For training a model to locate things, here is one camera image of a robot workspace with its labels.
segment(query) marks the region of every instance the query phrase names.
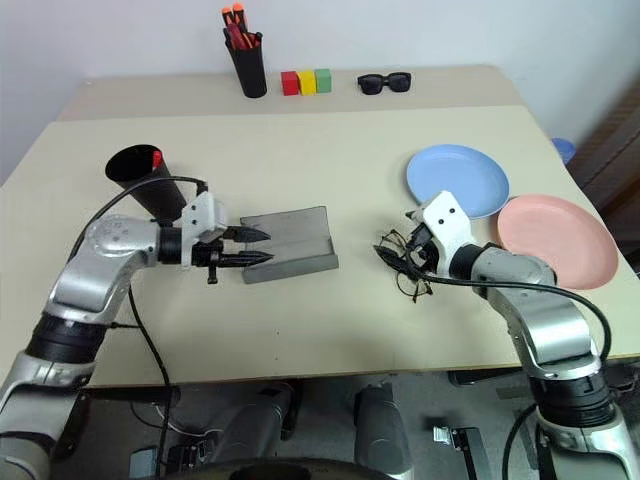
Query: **black pen holder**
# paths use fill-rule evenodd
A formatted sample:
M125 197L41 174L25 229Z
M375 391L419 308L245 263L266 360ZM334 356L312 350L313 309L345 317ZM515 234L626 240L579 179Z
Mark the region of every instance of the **black pen holder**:
M107 163L105 174L124 189L150 178L170 177L169 167L163 157L160 164L154 167L154 152L162 154L153 145L134 145L120 150ZM166 225L180 218L187 204L173 181L155 182L139 188L131 195L154 218Z
M236 67L242 92L249 98L264 96L267 93L267 80L262 62L262 44L248 50L234 50L228 42L226 45Z

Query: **table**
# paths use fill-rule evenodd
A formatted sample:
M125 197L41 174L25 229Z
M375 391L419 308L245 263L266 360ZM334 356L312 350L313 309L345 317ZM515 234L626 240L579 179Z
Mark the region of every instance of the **table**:
M513 86L492 67L418 69L407 95L360 95L363 72L333 72L334 93L262 100L231 76L140 77L83 86L0 190L0 375L24 348L78 230L120 188L106 161L137 143L162 149L174 174L209 181L231 219L326 205L340 268L244 285L206 284L203 269L160 266L133 288L172 381L512 366L506 323L470 290L435 285L417 304L397 291L372 244L412 229L404 172L440 143L477 148L506 170L512 195L544 192L596 212ZM193 192L182 186L185 197ZM125 200L115 211L148 214ZM480 243L494 219L476 220ZM582 292L609 317L612 357L640 353L640 283L620 255L615 278ZM130 321L128 305L118 320ZM602 334L588 315L596 342ZM161 383L136 330L110 331L94 386Z

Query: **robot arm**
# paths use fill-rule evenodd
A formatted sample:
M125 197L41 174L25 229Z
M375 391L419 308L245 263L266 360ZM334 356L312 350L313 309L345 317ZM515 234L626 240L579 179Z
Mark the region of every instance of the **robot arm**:
M210 192L188 204L181 219L180 229L110 215L87 229L0 389L0 478L48 478L49 454L137 270L158 263L208 267L208 283L216 283L218 267L271 258L262 252L223 253L223 239L244 243L269 236L227 227L224 208Z
M424 260L420 271L409 268L403 272L414 278L435 271L450 279L556 283L554 272L538 258L514 255L493 245L475 245L469 219L450 192L441 192L407 216L418 225L407 250ZM376 250L393 268L402 265L389 250ZM617 478L612 475L622 467L626 474L622 478L640 480L638 456L629 431L609 396L589 327L573 302L529 289L481 286L474 291L507 321L538 404L538 421L550 441L554 464L562 463L565 457L570 462L578 458L578 465L598 462L605 455L608 460L617 460L610 463L607 478ZM575 465L564 470L559 465L556 472L575 472ZM587 477L579 477L576 472L558 478Z

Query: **black sunglasses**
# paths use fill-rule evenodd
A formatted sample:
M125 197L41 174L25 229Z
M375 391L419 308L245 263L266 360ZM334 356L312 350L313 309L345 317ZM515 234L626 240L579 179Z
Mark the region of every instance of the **black sunglasses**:
M411 88L411 74L394 72L385 77L377 73L370 73L358 77L358 85L365 95L377 95L385 85L394 92L406 92Z

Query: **pink plate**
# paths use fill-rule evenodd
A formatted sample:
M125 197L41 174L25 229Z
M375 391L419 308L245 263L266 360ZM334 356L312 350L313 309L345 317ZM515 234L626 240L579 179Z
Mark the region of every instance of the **pink plate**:
M609 231L579 206L550 195L514 198L498 216L502 246L547 262L564 288L588 290L609 282L618 250Z

